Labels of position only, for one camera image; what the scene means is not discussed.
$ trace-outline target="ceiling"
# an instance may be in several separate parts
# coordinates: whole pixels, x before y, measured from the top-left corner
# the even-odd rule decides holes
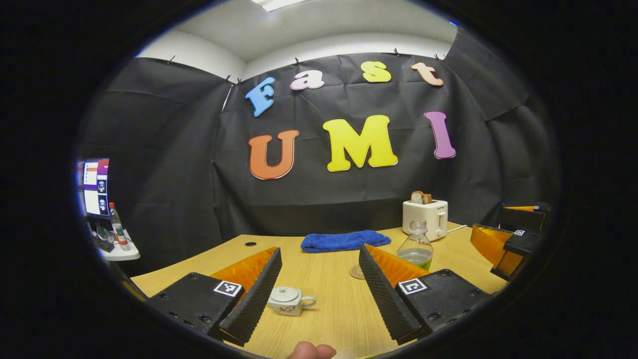
[[[296,43],[348,33],[400,33],[452,43],[443,19],[409,0],[310,0],[267,12],[251,0],[229,0],[178,25],[250,62]]]

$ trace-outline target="finger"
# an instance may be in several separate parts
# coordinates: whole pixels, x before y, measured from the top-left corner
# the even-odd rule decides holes
[[[288,359],[318,359],[317,349],[309,342],[299,342]]]
[[[333,356],[337,355],[337,351],[326,344],[317,345],[317,359],[331,359]]]

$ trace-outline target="teapot lid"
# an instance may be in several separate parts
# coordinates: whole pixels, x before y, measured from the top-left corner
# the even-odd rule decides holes
[[[290,302],[298,296],[299,292],[293,287],[276,287],[271,292],[271,299],[277,302]]]

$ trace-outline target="coaster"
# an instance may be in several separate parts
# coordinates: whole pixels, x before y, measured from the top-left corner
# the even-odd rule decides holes
[[[355,277],[356,279],[365,279],[363,276],[363,271],[359,265],[352,267],[350,269],[350,275]]]

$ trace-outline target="white wall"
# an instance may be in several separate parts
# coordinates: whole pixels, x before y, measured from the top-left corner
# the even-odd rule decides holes
[[[153,57],[199,68],[232,82],[243,79],[246,63],[226,49],[203,38],[180,31],[168,31],[148,44],[136,57]]]
[[[390,33],[354,33],[310,40],[275,50],[246,64],[226,49],[203,38],[169,31],[149,44],[137,57],[153,57],[189,65],[237,82],[299,61],[338,54],[390,52],[443,57],[452,44],[418,36]]]
[[[242,79],[248,79],[260,73],[273,70],[299,61],[319,57],[356,54],[362,52],[390,52],[396,48],[400,54],[413,54],[443,57],[452,44],[429,38],[405,34],[390,33],[354,33],[329,36],[298,43],[283,49],[275,50],[246,65]]]

